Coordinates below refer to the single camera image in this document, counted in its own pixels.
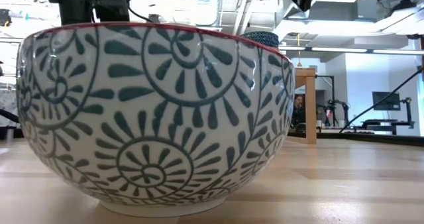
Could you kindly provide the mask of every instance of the red bowl rim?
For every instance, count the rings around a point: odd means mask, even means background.
[[[290,62],[290,60],[284,56],[283,54],[273,50],[272,48],[265,46],[263,44],[260,44],[258,42],[249,40],[247,38],[243,38],[240,36],[234,36],[225,34],[222,32],[216,32],[212,30],[197,28],[197,27],[189,27],[189,26],[179,26],[179,25],[167,25],[167,24],[156,24],[156,23],[132,23],[132,22],[106,22],[106,23],[81,23],[81,24],[74,24],[74,25],[66,25],[62,27],[56,27],[56,28],[50,28],[46,30],[42,30],[40,32],[33,33],[32,35],[28,36],[27,38],[36,36],[38,34],[47,33],[47,32],[56,32],[59,30],[69,30],[69,29],[75,29],[75,28],[89,28],[89,27],[106,27],[106,26],[130,26],[130,27],[155,27],[155,28],[167,28],[167,29],[178,29],[178,30],[184,30],[187,32],[197,32],[200,34],[207,34],[211,36],[216,36],[220,38],[231,38],[233,40],[237,40],[240,42],[244,42],[247,44],[251,44],[254,46],[257,46],[259,48],[263,48],[275,55],[278,55],[279,57],[283,58],[287,62]]]

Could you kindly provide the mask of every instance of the patterned bowl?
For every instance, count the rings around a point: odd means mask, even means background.
[[[205,211],[287,135],[294,72],[261,44],[174,25],[46,30],[19,48],[19,119],[53,172],[117,213]]]
[[[278,48],[280,41],[278,40],[278,35],[272,32],[257,31],[257,32],[247,32],[242,34],[241,37],[247,38],[251,41],[258,42],[265,46],[271,48]]]

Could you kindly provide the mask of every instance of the bowl base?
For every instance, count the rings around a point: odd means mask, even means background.
[[[221,205],[226,198],[227,197],[222,197],[213,201],[177,207],[135,207],[117,205],[102,201],[100,204],[109,211],[133,217],[180,217],[213,209],[214,207]]]

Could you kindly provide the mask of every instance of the wooden table surface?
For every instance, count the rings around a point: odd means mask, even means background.
[[[424,223],[424,149],[350,140],[287,142],[257,179],[197,215],[111,213],[67,186],[25,141],[0,144],[0,223]]]

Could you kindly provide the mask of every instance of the computer monitor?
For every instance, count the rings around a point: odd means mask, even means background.
[[[372,92],[372,101],[374,104],[377,104],[379,101],[383,100],[388,96],[390,92]],[[375,111],[400,111],[400,97],[398,93],[394,93],[389,96],[381,104],[374,107]]]

